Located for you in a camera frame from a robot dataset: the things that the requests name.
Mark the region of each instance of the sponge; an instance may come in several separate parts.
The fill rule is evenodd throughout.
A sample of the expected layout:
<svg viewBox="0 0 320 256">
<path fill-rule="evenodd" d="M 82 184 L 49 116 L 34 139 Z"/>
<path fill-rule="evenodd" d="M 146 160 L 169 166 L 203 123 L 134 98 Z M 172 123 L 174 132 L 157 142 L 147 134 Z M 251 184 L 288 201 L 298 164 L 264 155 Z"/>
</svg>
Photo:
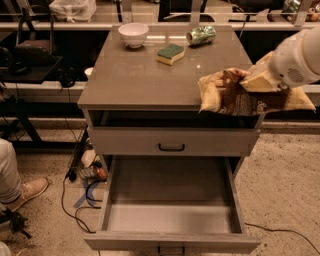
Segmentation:
<svg viewBox="0 0 320 256">
<path fill-rule="evenodd" d="M 173 63 L 184 56 L 184 47 L 176 44 L 169 44 L 157 53 L 157 61 L 172 66 Z"/>
</svg>

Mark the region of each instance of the drawer handle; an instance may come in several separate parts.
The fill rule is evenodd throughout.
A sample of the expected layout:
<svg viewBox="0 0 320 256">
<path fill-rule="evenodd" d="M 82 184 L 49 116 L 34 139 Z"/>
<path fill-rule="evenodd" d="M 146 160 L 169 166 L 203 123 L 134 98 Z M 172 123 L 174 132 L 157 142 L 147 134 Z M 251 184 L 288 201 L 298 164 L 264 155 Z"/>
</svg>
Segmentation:
<svg viewBox="0 0 320 256">
<path fill-rule="evenodd" d="M 184 246 L 182 246 L 182 252 L 181 253 L 161 253 L 160 246 L 158 246 L 158 255 L 159 256 L 184 256 L 185 249 Z"/>
<path fill-rule="evenodd" d="M 158 148 L 160 151 L 170 151 L 170 152 L 181 152 L 185 149 L 186 145 L 181 144 L 180 147 L 173 148 L 173 147 L 164 147 L 161 143 L 158 144 Z"/>
</svg>

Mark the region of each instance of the drawer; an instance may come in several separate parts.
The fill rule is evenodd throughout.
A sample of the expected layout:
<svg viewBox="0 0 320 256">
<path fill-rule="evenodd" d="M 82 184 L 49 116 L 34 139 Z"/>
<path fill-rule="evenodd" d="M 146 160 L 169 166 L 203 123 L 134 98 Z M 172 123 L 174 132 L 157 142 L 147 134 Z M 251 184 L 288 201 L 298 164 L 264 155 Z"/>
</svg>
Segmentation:
<svg viewBox="0 0 320 256">
<path fill-rule="evenodd" d="M 88 128 L 97 154 L 248 156 L 257 129 Z"/>
<path fill-rule="evenodd" d="M 116 156 L 94 250 L 250 253 L 227 158 Z"/>
</svg>

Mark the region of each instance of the cabinet top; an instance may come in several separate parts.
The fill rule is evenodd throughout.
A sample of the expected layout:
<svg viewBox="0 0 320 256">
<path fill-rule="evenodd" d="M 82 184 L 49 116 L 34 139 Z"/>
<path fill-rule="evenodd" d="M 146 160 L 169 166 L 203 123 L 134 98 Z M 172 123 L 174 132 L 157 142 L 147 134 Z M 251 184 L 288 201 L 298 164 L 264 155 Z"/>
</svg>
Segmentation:
<svg viewBox="0 0 320 256">
<path fill-rule="evenodd" d="M 213 42 L 190 47 L 189 25 L 150 26 L 143 46 L 131 49 L 113 27 L 78 101 L 92 110 L 198 110 L 198 80 L 217 71 L 248 69 L 251 61 L 229 26 L 215 26 Z M 169 66 L 156 61 L 170 43 L 185 47 L 185 56 Z"/>
</svg>

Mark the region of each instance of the white plastic bag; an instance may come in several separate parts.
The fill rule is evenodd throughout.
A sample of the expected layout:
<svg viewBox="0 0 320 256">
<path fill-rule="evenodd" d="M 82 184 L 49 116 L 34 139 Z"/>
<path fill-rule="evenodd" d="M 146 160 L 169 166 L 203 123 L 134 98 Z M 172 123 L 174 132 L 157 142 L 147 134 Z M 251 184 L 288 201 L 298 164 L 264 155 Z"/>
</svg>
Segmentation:
<svg viewBox="0 0 320 256">
<path fill-rule="evenodd" d="M 90 21 L 97 9 L 96 0 L 54 0 L 49 7 L 57 19 L 68 22 Z"/>
</svg>

